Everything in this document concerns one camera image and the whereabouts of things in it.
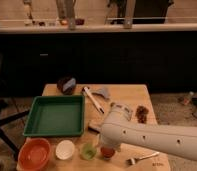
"green tray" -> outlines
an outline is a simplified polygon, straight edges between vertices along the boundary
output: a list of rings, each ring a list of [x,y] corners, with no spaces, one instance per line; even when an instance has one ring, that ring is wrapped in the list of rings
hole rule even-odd
[[[84,96],[35,97],[23,135],[80,136],[84,131]]]

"fork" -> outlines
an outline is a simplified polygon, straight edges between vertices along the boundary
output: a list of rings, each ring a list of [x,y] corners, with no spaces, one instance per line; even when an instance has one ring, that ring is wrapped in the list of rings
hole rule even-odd
[[[132,158],[126,160],[126,164],[127,164],[128,166],[134,165],[134,164],[136,164],[137,162],[139,162],[139,161],[141,161],[141,160],[148,159],[148,158],[150,158],[150,157],[155,157],[155,156],[158,156],[159,154],[160,154],[159,152],[154,152],[154,153],[152,153],[152,154],[150,154],[150,155],[143,156],[143,157],[138,157],[138,158],[132,157]]]

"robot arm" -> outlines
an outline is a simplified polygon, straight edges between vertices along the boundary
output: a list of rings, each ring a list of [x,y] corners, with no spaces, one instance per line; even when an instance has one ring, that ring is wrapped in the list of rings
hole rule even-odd
[[[197,161],[197,127],[134,124],[131,113],[124,105],[112,106],[101,126],[101,145],[117,149],[126,143]]]

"white bowl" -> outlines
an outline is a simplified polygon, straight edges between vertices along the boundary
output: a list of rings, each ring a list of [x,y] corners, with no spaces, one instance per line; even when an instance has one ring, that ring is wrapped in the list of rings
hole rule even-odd
[[[63,140],[56,147],[56,156],[61,160],[71,159],[74,152],[75,145],[70,140]]]

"green cup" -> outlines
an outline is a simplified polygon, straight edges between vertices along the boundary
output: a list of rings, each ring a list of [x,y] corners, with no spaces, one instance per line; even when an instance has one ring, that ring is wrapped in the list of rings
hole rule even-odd
[[[82,146],[80,154],[81,157],[85,160],[91,160],[96,155],[96,148],[93,147],[92,143],[86,143]]]

